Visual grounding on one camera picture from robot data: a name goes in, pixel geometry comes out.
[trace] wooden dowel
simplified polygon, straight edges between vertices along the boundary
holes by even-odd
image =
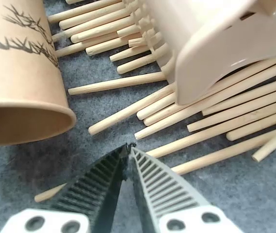
[[[78,16],[87,12],[91,12],[94,10],[97,10],[99,8],[112,5],[114,3],[120,2],[122,0],[100,0],[100,1],[95,1],[83,6],[79,6],[67,11],[63,11],[54,15],[49,16],[47,19],[50,23],[58,23],[61,20],[67,19],[67,18],[72,18],[74,16]]]
[[[80,52],[83,51],[84,49],[93,46],[93,45],[97,45],[109,40],[113,40],[115,38],[118,38],[117,33],[110,33],[110,34],[106,34],[106,35],[101,35],[95,38],[91,38],[89,40],[84,40],[82,42],[73,44],[73,45],[69,45],[67,47],[64,47],[62,49],[56,50],[56,56],[57,57],[63,57],[63,56],[67,56],[76,52]]]
[[[270,141],[268,141],[265,145],[263,145],[260,149],[258,149],[258,151],[252,155],[252,158],[257,162],[260,162],[275,150],[276,136],[273,137]]]
[[[145,83],[153,83],[165,80],[165,75],[162,72],[151,73],[151,74],[143,74],[132,76],[128,78],[109,80],[100,83],[94,83],[90,85],[80,86],[69,89],[70,95],[91,93],[97,91],[105,91],[112,90],[116,88],[126,87],[126,86],[134,86]]]
[[[81,2],[81,1],[84,1],[84,0],[65,0],[65,1],[68,4],[74,4],[74,3],[78,3],[78,2]]]
[[[53,196],[55,196],[64,186],[66,185],[66,183],[60,185],[60,186],[57,186],[57,187],[54,187],[50,190],[47,190],[43,193],[40,193],[38,195],[36,195],[34,197],[34,200],[35,202],[41,202],[41,201],[44,201],[44,200],[48,200],[50,198],[52,198]]]
[[[261,131],[263,129],[266,129],[272,125],[276,125],[276,114],[273,114],[271,116],[268,116],[262,120],[255,121],[251,124],[242,126],[240,128],[237,128],[235,130],[232,130],[226,134],[226,138],[229,141],[234,141],[239,138],[245,137],[247,135],[250,135],[252,133]]]
[[[190,132],[206,128],[217,123],[241,116],[245,113],[251,112],[255,109],[259,109],[266,105],[276,102],[276,92],[268,94],[266,96],[251,100],[247,103],[238,105],[236,107],[227,109],[225,111],[214,114],[213,116],[206,117],[202,120],[196,121],[192,124],[187,125]]]
[[[134,34],[134,33],[139,33],[140,32],[140,28],[137,25],[131,25],[129,27],[123,28],[121,30],[117,31],[117,34],[119,37],[122,36],[126,36],[126,35],[130,35],[130,34]]]
[[[174,114],[174,113],[177,113],[178,111],[188,107],[189,105],[177,105],[175,103],[171,104],[170,106],[154,113],[153,115],[145,118],[143,120],[143,123],[146,125],[146,126],[150,126],[152,124],[155,124],[156,122],[162,120],[162,119],[165,119],[166,117]]]
[[[233,145],[233,146],[224,148],[222,150],[204,155],[197,159],[193,159],[184,164],[175,166],[171,169],[179,175],[184,175],[188,172],[198,170],[200,168],[209,166],[211,164],[218,163],[225,159],[229,159],[236,155],[242,154],[246,151],[260,147],[260,146],[264,145],[266,142],[268,142],[275,135],[276,135],[276,130],[273,130],[271,132],[264,133],[260,136],[251,138],[249,140],[243,141],[236,145]]]
[[[75,16],[75,17],[72,17],[72,18],[62,20],[62,21],[59,22],[59,27],[62,30],[72,28],[72,27],[77,26],[79,24],[88,22],[92,19],[107,15],[109,13],[112,13],[112,12],[115,12],[115,11],[118,11],[118,10],[121,10],[121,9],[124,9],[124,8],[125,8],[124,3],[123,2],[118,2],[118,3],[115,3],[113,5],[106,6],[106,7],[100,8],[100,9],[95,10],[95,11],[87,12],[87,13],[79,15],[79,16]]]
[[[164,56],[169,51],[169,47],[167,44],[163,44],[158,49],[156,49],[152,54],[149,54],[144,57],[140,57],[136,60],[130,61],[128,63],[122,64],[117,67],[117,72],[119,74],[124,74],[134,69],[146,66],[150,63],[156,61],[156,59]]]
[[[218,93],[248,77],[251,77],[252,75],[259,73],[260,71],[273,66],[274,64],[276,64],[276,57],[275,58],[271,58],[271,59],[267,59],[261,62],[257,62],[247,68],[242,69],[241,71],[238,71],[228,77],[226,77],[223,80],[218,81],[217,83],[215,83],[202,97],[200,97],[198,100],[194,101],[198,102],[201,101],[215,93]],[[185,108],[187,108],[188,106],[192,105],[193,103],[187,104],[187,105],[176,105],[176,104],[172,104],[171,106],[168,106],[165,109],[162,109],[161,111],[155,113],[154,115],[146,118],[144,120],[144,124],[146,126],[152,125],[162,119],[165,119],[166,117],[177,113],[178,111],[181,111]]]
[[[92,55],[96,55],[98,53],[102,53],[102,52],[105,52],[105,51],[108,51],[108,50],[112,50],[112,49],[121,47],[123,45],[127,45],[128,40],[133,39],[133,38],[137,38],[137,37],[140,37],[140,36],[141,36],[140,33],[136,33],[136,34],[127,35],[127,36],[124,36],[124,37],[121,37],[121,38],[116,38],[114,40],[109,40],[109,41],[103,42],[101,44],[97,44],[97,45],[88,47],[86,49],[86,53],[89,56],[92,56]]]
[[[158,112],[159,110],[169,106],[170,104],[174,103],[176,99],[176,94],[171,93],[170,95],[162,98],[161,100],[149,105],[148,107],[141,109],[139,112],[137,112],[137,117],[140,120],[145,119],[146,117],[154,114],[155,112]]]
[[[144,57],[140,57],[138,59],[135,59],[133,61],[127,62],[125,64],[122,64],[120,66],[117,67],[117,72],[119,74],[125,74],[129,71],[132,71],[134,69],[146,66],[148,64],[151,64],[153,62],[155,62],[155,58],[153,56],[153,54],[149,54],[146,55]]]
[[[211,106],[205,110],[202,111],[202,115],[206,116],[212,113],[216,113],[222,110],[225,110],[227,108],[231,108],[234,106],[237,106],[241,103],[248,102],[249,100],[256,99],[258,97],[267,95],[269,93],[272,93],[276,91],[276,81],[273,83],[269,83],[267,85],[258,87],[254,90],[248,91],[246,93],[243,93],[241,95],[237,95],[235,97],[232,97],[228,100],[222,101],[214,106]]]
[[[146,45],[146,40],[144,40],[142,37],[132,39],[128,42],[129,47],[142,46],[142,45]]]
[[[218,124],[216,126],[208,128],[206,130],[199,131],[197,133],[194,133],[190,136],[184,137],[184,138],[174,141],[172,143],[166,144],[162,147],[153,149],[153,150],[147,152],[147,154],[154,156],[156,158],[159,158],[164,155],[178,151],[180,149],[194,145],[196,143],[207,140],[209,138],[215,137],[222,133],[229,132],[229,131],[239,128],[243,125],[260,120],[264,117],[268,117],[275,113],[276,113],[276,103],[273,103],[266,107],[255,110],[253,112],[250,112],[245,115],[234,118],[232,120],[223,122],[221,124]]]
[[[137,47],[132,47],[129,49],[126,49],[124,51],[121,51],[117,54],[114,54],[112,56],[110,56],[110,60],[111,62],[116,62],[143,52],[149,51],[149,48],[147,45],[144,46],[137,46]]]
[[[132,25],[133,19],[132,17],[126,17],[126,18],[121,18],[119,20],[89,29],[87,31],[84,31],[82,33],[78,33],[76,35],[71,36],[71,41],[75,43],[75,41],[83,41],[87,40],[96,36],[116,32],[119,29],[125,28],[129,25]]]
[[[212,105],[215,105],[223,100],[226,100],[240,92],[245,91],[246,89],[249,89],[265,80],[268,80],[276,75],[276,65],[273,67],[266,69],[258,74],[255,74],[233,86],[230,88],[226,88],[221,92],[218,92],[210,97],[207,97],[197,103],[194,103],[187,108],[174,113],[173,115],[168,116],[167,118],[160,120],[156,122],[153,125],[150,125],[143,130],[135,133],[135,138],[137,140],[144,138],[146,136],[149,136],[153,133],[156,133],[162,129],[165,129],[173,124],[178,123],[181,120],[184,120],[187,117],[190,117],[203,109],[206,109],[208,107],[211,107]]]
[[[124,108],[123,110],[89,127],[88,131],[91,135],[97,134],[98,132],[103,131],[104,129],[122,121],[123,119],[137,113],[139,110],[171,94],[173,91],[174,84],[167,85],[164,88],[152,93],[151,95],[146,96],[145,98],[137,101],[136,103],[133,103],[127,108]]]
[[[84,32],[86,30],[113,22],[115,20],[127,17],[129,15],[129,12],[126,9],[118,10],[112,13],[109,13],[107,15],[92,19],[88,22],[82,23],[80,25],[77,25],[73,28],[69,28],[63,32],[60,32],[58,34],[55,34],[52,36],[53,41],[57,41],[62,37],[71,37],[73,35],[76,35],[78,33]]]

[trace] gray felt surface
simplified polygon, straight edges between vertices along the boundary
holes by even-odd
[[[47,15],[69,8],[65,0],[46,0],[45,5]],[[66,40],[57,46],[68,44]],[[124,48],[94,57],[79,52],[61,58],[65,87],[119,78],[116,66],[125,61],[113,64],[109,55]],[[151,64],[126,76],[157,70],[157,65]],[[74,129],[45,141],[0,147],[0,229],[10,215],[27,207],[42,206],[34,202],[36,194],[70,180],[86,165],[125,142],[135,141],[133,133],[144,127],[136,116],[95,136],[90,136],[87,128],[164,85],[166,82],[68,97],[78,119]],[[148,151],[187,136],[186,125],[200,118],[201,114],[197,114],[183,120],[138,141],[137,147]],[[229,145],[231,143],[221,135],[170,154],[161,161],[175,166]],[[276,152],[259,164],[252,161],[252,153],[249,151],[191,172],[184,178],[220,207],[245,233],[276,233]],[[122,232],[141,232],[130,182],[124,182],[122,186],[114,218],[113,233]]]

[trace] kraft paper cup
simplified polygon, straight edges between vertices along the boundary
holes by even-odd
[[[75,122],[43,2],[0,0],[0,145],[53,137]]]

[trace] bolt hole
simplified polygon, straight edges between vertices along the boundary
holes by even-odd
[[[39,230],[44,225],[44,218],[41,216],[36,216],[29,219],[26,223],[26,229],[30,232]]]
[[[62,228],[62,233],[76,233],[80,229],[80,223],[77,221],[69,221]]]
[[[170,231],[180,231],[185,229],[185,224],[183,221],[172,219],[167,222],[167,228]]]
[[[220,221],[219,216],[213,213],[204,213],[201,218],[206,223]]]

